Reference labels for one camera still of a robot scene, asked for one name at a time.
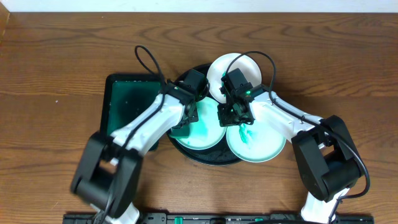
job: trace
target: wooden table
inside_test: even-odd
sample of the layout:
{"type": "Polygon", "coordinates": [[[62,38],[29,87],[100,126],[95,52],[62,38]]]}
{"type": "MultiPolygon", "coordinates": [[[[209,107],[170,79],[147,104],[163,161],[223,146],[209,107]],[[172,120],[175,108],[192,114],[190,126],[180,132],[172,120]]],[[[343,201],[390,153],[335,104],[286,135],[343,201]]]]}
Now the wooden table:
{"type": "MultiPolygon", "coordinates": [[[[134,46],[167,78],[230,52],[261,50],[278,67],[275,91],[298,108],[341,116],[372,178],[340,213],[398,222],[397,14],[11,14],[0,48],[0,222],[61,223],[92,209],[69,192],[100,125],[105,78],[144,72],[134,46]]],[[[264,83],[271,66],[253,56],[264,83]]],[[[359,192],[364,179],[350,191],[359,192]]],[[[144,159],[139,208],[184,213],[298,212],[305,190],[291,144],[260,164],[206,166],[167,138],[144,159]]]]}

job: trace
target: white background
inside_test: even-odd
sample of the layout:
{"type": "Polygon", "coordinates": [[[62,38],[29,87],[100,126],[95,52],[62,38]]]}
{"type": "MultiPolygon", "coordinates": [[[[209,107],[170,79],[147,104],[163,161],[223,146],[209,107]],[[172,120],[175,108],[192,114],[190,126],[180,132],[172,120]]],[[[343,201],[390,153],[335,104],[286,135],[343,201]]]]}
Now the white background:
{"type": "Polygon", "coordinates": [[[0,0],[10,12],[398,12],[398,0],[0,0]]]}

